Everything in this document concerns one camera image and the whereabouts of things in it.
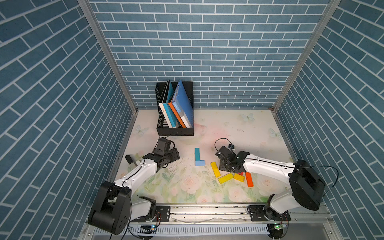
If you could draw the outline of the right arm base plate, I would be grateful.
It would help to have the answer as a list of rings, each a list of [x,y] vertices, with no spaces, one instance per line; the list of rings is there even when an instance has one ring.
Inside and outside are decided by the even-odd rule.
[[[252,222],[289,222],[291,221],[290,213],[288,211],[283,214],[279,214],[270,207],[265,207],[261,205],[249,205],[247,208],[247,213],[251,217]]]

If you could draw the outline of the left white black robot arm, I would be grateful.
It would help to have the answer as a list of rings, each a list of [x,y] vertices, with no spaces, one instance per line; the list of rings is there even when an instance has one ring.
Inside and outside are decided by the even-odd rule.
[[[104,182],[99,187],[91,207],[88,224],[110,234],[119,235],[132,220],[142,218],[152,221],[156,218],[156,200],[139,197],[133,201],[133,194],[160,169],[180,159],[175,143],[160,137],[152,152],[128,174],[114,182]]]

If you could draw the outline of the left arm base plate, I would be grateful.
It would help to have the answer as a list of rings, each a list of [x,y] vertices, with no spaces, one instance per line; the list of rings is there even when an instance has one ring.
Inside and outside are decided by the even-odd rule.
[[[168,223],[170,221],[171,206],[156,206],[155,215],[152,218],[139,217],[132,220],[133,223]]]

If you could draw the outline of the light blue block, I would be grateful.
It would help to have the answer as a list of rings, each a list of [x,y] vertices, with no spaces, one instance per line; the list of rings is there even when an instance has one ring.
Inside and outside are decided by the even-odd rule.
[[[195,161],[195,166],[196,167],[201,167],[201,166],[205,166],[205,165],[206,165],[205,161]]]

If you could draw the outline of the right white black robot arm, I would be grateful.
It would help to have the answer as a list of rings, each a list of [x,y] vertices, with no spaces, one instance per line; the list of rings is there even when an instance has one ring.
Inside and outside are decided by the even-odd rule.
[[[238,154],[222,146],[215,155],[220,160],[220,168],[230,173],[253,173],[270,177],[287,186],[281,193],[272,192],[263,212],[267,219],[287,215],[288,211],[304,207],[317,211],[325,191],[325,181],[304,160],[296,163],[277,162],[257,157],[249,152],[240,151]]]

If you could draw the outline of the teal long block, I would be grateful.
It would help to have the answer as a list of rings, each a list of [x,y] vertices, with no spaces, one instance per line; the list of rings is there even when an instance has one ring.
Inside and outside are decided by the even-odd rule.
[[[200,160],[201,160],[201,158],[200,158],[200,149],[199,148],[195,148],[195,161],[198,162]]]

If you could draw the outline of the yellow long block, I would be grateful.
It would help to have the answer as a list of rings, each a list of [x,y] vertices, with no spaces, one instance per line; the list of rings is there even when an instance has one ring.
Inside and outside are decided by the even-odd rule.
[[[221,176],[221,174],[220,174],[219,168],[217,166],[217,163],[216,162],[211,162],[211,167],[212,167],[212,170],[213,170],[213,173],[214,173],[215,177],[219,178]]]

